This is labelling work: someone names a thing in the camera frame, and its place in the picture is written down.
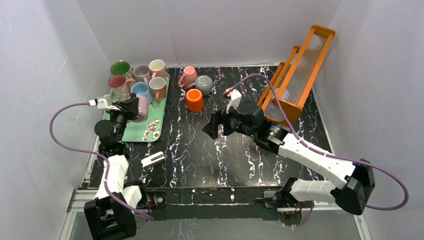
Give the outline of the pinkish mug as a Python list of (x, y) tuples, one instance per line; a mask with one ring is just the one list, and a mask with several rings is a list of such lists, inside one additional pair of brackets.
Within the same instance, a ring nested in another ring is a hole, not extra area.
[(148, 119), (149, 113), (149, 100), (144, 96), (137, 96), (138, 99), (138, 113), (135, 119), (131, 122), (142, 123)]

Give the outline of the pink patterned mug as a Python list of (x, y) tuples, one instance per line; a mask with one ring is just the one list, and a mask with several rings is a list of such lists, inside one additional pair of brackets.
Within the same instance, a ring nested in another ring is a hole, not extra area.
[(124, 75), (114, 75), (108, 80), (118, 101), (126, 101), (131, 98), (131, 87), (136, 83), (134, 78), (126, 78)]

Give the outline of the light blue upside-down mug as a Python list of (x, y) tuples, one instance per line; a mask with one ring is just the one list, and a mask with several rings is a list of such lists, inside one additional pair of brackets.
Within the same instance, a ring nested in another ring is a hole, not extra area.
[(138, 97), (145, 97), (147, 99), (148, 104), (151, 104), (153, 102), (153, 95), (147, 83), (136, 82), (130, 88), (130, 90), (132, 93), (134, 93)]

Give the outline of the salmon upside-down mug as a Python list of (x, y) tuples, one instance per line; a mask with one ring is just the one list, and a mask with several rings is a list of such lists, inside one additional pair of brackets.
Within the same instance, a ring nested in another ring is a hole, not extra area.
[(162, 77), (153, 77), (149, 82), (149, 88), (158, 102), (163, 100), (167, 95), (167, 82)]

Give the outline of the lavender ribbed mug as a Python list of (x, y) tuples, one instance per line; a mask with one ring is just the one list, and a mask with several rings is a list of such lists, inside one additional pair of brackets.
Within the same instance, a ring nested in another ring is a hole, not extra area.
[(149, 81), (152, 79), (152, 73), (150, 71), (150, 68), (146, 64), (140, 64), (133, 68), (132, 70), (133, 78), (137, 82), (144, 82), (149, 83)]

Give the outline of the cream cartoon mug green interior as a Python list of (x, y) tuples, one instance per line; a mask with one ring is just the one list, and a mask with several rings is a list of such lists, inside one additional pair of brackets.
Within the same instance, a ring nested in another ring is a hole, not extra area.
[(113, 75), (122, 75), (126, 79), (133, 78), (133, 70), (130, 64), (123, 60), (114, 63), (110, 68), (110, 72)]

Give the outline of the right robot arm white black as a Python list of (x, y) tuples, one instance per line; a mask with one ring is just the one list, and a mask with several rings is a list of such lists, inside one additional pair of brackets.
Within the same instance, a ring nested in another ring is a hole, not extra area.
[(375, 188), (374, 173), (366, 160), (358, 164), (312, 151), (302, 145), (287, 127), (268, 121), (263, 110), (250, 101), (242, 102), (238, 108), (224, 107), (212, 113), (202, 131), (215, 140), (219, 136), (219, 125), (223, 126), (224, 136), (236, 132), (252, 137), (263, 150), (292, 159), (325, 178), (316, 181), (291, 177), (280, 191), (257, 198), (254, 203), (280, 208), (317, 201), (336, 204), (353, 215), (364, 212)]

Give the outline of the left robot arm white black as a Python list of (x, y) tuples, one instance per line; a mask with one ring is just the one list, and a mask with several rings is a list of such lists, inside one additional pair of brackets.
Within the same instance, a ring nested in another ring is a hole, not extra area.
[(129, 147), (122, 141), (129, 121), (139, 113), (139, 99), (132, 95), (124, 101), (98, 98), (99, 110), (109, 113), (94, 127), (99, 138), (99, 155), (104, 156), (101, 185), (93, 200), (84, 205), (84, 214), (94, 240), (124, 240), (135, 236), (137, 222), (133, 210), (142, 199), (138, 185), (125, 186), (129, 167)]

